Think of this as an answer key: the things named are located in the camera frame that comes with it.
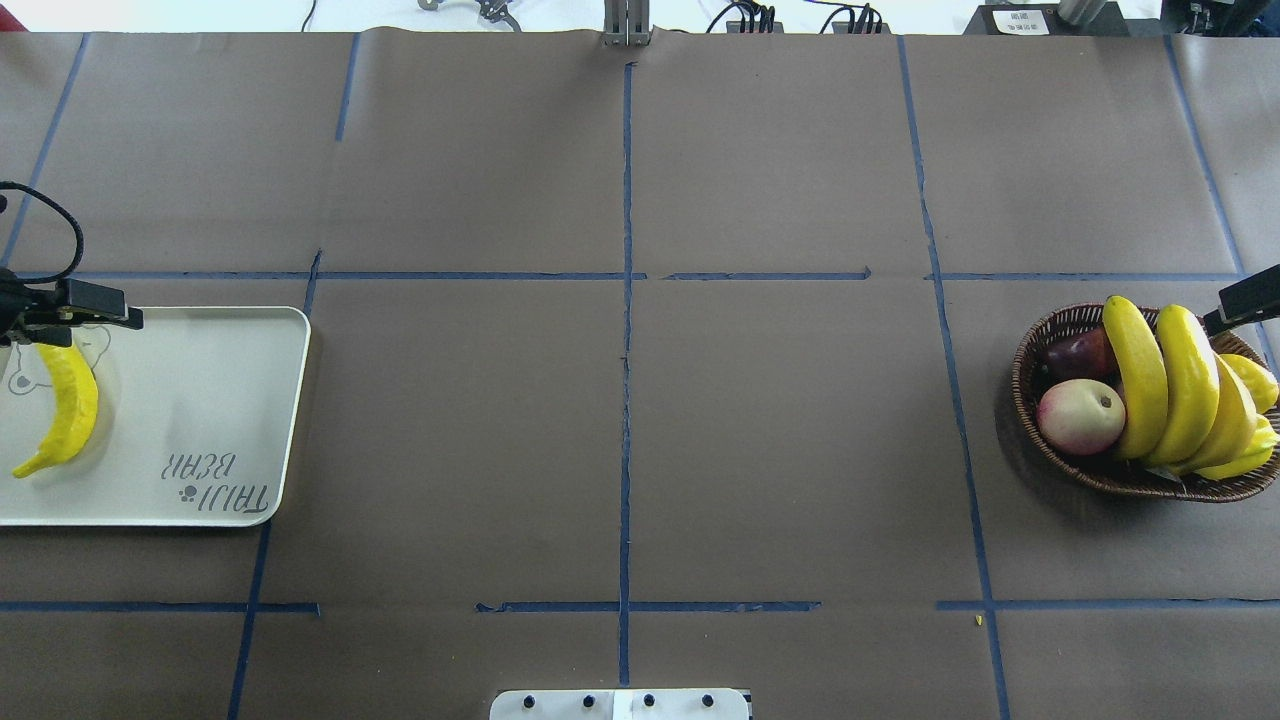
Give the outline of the pink white peach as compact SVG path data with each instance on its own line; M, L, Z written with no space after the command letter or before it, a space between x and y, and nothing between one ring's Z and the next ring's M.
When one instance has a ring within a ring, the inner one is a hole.
M1100 380L1064 380L1042 396L1036 425L1060 454L1092 456L1119 441L1126 425L1126 406L1112 387Z

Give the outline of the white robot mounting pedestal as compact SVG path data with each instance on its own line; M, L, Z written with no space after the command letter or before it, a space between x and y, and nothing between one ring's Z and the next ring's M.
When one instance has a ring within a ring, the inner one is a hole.
M750 693L735 688L504 691L489 719L753 719Z

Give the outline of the black box with label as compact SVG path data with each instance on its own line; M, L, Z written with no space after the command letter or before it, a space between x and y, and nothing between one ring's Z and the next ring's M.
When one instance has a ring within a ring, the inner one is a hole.
M992 1L979 5L965 36L1158 37L1158 17L1128 18L1117 1Z

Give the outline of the dark red apple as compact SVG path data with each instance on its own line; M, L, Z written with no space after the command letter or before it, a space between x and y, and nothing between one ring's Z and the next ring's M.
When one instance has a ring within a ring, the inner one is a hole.
M1106 329L1088 332L1051 343L1043 354L1044 369L1057 380L1107 380L1119 373L1117 359Z

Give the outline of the yellow lemon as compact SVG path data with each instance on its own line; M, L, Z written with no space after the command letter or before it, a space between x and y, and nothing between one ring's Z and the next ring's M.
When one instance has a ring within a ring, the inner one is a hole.
M1279 400L1277 378L1270 369L1240 354L1220 354L1219 356L1236 373L1249 391L1257 413L1266 414L1276 406Z

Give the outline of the aluminium frame post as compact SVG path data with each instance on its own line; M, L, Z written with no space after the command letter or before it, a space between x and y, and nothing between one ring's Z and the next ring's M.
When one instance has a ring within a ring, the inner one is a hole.
M649 0L604 0L602 45L604 47L645 47L652 41L652 3Z

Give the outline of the white rectangular tray plate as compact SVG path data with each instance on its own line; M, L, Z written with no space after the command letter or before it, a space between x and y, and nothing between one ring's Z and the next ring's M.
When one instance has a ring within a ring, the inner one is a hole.
M6 527L255 527L279 507L311 340L296 307L146 307L140 331L76 329L99 383L72 461L14 478L55 409L35 346L3 370Z

